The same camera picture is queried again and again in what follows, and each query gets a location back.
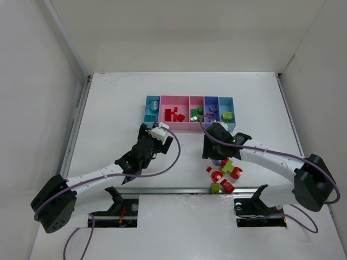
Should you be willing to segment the teal lego brick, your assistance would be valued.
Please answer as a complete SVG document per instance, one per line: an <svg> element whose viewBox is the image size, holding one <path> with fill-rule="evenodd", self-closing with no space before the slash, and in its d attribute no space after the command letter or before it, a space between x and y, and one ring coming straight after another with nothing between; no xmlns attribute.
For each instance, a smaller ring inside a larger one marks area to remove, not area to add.
<svg viewBox="0 0 347 260"><path fill-rule="evenodd" d="M144 116L144 121L145 122L156 122L156 116L155 115L152 115L152 114L146 114Z"/></svg>

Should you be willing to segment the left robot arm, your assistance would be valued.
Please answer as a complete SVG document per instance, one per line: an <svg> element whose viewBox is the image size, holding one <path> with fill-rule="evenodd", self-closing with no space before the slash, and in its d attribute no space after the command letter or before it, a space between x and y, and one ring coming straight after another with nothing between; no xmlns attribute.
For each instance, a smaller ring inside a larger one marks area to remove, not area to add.
<svg viewBox="0 0 347 260"><path fill-rule="evenodd" d="M177 137L163 123L140 126L137 142L130 151L113 163L91 173L73 178L61 175L51 177L30 203L34 220L46 233L54 233L64 227L72 217L101 211L97 206L83 210L82 202L99 191L106 191L112 197L110 211L120 208L122 198L116 186L123 179L127 184L137 178L145 178L142 171L158 154L167 154Z"/></svg>

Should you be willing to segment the lime red lego cluster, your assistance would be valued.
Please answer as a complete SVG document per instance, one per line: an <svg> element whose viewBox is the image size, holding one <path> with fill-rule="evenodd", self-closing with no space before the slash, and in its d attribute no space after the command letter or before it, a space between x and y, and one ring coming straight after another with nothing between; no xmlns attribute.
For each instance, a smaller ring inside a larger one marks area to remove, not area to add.
<svg viewBox="0 0 347 260"><path fill-rule="evenodd" d="M221 172L222 174L230 175L230 177L235 180L238 180L243 174L243 170L239 167L234 166L233 162L229 158L222 160Z"/></svg>

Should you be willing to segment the green lego plate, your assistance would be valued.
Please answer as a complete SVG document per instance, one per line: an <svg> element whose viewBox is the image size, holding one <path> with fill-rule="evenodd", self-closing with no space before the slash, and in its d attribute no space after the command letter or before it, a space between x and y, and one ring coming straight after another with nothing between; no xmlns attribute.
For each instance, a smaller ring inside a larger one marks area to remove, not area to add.
<svg viewBox="0 0 347 260"><path fill-rule="evenodd" d="M191 122L198 122L197 109L191 109L190 110L190 121Z"/></svg>

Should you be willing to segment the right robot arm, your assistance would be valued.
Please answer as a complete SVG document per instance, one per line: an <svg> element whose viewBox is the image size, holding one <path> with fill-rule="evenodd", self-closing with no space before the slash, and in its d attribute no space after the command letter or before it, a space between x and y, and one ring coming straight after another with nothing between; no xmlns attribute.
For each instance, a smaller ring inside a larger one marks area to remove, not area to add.
<svg viewBox="0 0 347 260"><path fill-rule="evenodd" d="M287 179L286 184L262 184L254 199L268 208L277 205L299 204L318 212L329 203L329 196L340 193L336 182L321 157L311 154L304 158L273 150L243 133L232 135L219 122L204 129L204 159L236 158L259 165Z"/></svg>

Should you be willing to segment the lime lego brick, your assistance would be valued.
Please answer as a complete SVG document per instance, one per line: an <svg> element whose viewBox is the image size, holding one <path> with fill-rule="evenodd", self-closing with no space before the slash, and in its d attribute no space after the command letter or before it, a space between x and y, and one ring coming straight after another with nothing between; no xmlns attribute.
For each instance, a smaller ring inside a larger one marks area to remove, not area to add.
<svg viewBox="0 0 347 260"><path fill-rule="evenodd" d="M223 112L221 115L221 119L223 122L231 122L233 119L233 113L232 112Z"/></svg>
<svg viewBox="0 0 347 260"><path fill-rule="evenodd" d="M219 183L211 184L211 194L220 194L220 185Z"/></svg>

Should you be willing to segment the teal frog printed lego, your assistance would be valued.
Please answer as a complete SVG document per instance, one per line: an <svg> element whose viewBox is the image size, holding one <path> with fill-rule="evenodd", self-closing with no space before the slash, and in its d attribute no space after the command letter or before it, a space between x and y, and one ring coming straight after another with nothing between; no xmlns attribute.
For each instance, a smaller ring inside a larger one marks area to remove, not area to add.
<svg viewBox="0 0 347 260"><path fill-rule="evenodd" d="M152 113L156 113L158 111L158 108L159 108L159 102L157 100L152 100L150 102L149 107L150 107L150 111Z"/></svg>

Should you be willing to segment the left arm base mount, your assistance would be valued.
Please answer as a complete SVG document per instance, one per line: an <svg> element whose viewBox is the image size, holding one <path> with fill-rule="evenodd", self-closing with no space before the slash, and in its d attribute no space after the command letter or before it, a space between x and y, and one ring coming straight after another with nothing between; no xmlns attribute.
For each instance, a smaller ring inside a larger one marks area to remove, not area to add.
<svg viewBox="0 0 347 260"><path fill-rule="evenodd" d="M139 196L127 194L123 197L115 187L105 189L112 198L112 204L105 210L92 212L88 217L91 228L136 228L138 225Z"/></svg>

